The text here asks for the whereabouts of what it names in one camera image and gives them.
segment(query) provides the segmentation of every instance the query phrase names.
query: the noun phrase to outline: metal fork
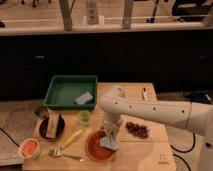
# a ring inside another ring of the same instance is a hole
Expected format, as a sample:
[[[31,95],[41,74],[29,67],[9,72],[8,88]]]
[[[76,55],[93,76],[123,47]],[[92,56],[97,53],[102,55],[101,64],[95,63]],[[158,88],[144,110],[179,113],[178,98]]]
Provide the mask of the metal fork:
[[[64,156],[64,157],[69,157],[71,159],[74,159],[80,162],[84,161],[82,157],[63,154],[60,149],[50,149],[48,155],[52,157]]]

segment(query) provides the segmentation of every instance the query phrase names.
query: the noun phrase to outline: wooden cutting board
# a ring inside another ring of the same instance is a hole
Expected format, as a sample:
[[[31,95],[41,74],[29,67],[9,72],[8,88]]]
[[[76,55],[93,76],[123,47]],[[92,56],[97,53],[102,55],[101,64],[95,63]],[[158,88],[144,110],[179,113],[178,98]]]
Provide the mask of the wooden cutting board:
[[[99,83],[98,99],[113,85],[124,88],[127,98],[144,100],[142,89],[145,87],[148,100],[157,100],[154,87],[151,83]],[[60,139],[49,142],[39,135],[38,129],[41,120],[38,121],[33,137],[37,138],[41,146],[41,155],[35,160],[25,160],[23,170],[71,170],[71,171],[175,171],[176,165],[168,142],[165,126],[162,124],[145,121],[142,119],[122,115],[123,124],[117,136],[119,150],[112,161],[97,163],[91,161],[85,153],[85,141],[90,133],[101,128],[103,111],[96,106],[92,111],[89,127],[80,126],[78,123],[77,110],[52,111],[62,114],[65,120],[65,130]],[[125,123],[147,125],[150,135],[147,139],[139,139],[129,134]],[[78,155],[84,158],[84,162],[78,162],[69,158],[51,158],[48,156],[50,148],[57,148],[69,137],[72,131],[80,127],[83,135],[79,140],[64,150],[66,154]]]

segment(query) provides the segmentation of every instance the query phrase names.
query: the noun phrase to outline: green tray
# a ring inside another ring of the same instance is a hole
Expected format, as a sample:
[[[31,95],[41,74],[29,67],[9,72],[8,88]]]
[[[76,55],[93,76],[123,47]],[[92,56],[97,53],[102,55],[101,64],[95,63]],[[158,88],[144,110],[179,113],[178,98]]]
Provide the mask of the green tray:
[[[90,92],[93,100],[78,105],[75,99],[85,92]],[[97,103],[97,76],[53,76],[46,97],[44,106],[50,109],[88,109],[91,110]]]

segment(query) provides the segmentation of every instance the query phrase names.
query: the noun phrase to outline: green cup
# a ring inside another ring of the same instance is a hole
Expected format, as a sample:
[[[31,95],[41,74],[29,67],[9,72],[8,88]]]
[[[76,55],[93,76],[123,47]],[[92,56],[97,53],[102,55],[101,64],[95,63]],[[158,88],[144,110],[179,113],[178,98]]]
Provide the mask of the green cup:
[[[87,110],[80,111],[78,113],[79,122],[83,126],[89,126],[91,113]]]

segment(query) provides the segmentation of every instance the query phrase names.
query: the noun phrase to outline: yellow object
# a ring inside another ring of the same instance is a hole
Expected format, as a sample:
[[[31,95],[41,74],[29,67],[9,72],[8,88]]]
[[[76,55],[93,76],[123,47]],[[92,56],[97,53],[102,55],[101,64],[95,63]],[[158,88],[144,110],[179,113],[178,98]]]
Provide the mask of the yellow object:
[[[82,129],[79,129],[76,132],[72,133],[72,135],[62,144],[60,150],[65,149],[68,145],[79,139],[82,133],[83,133]]]

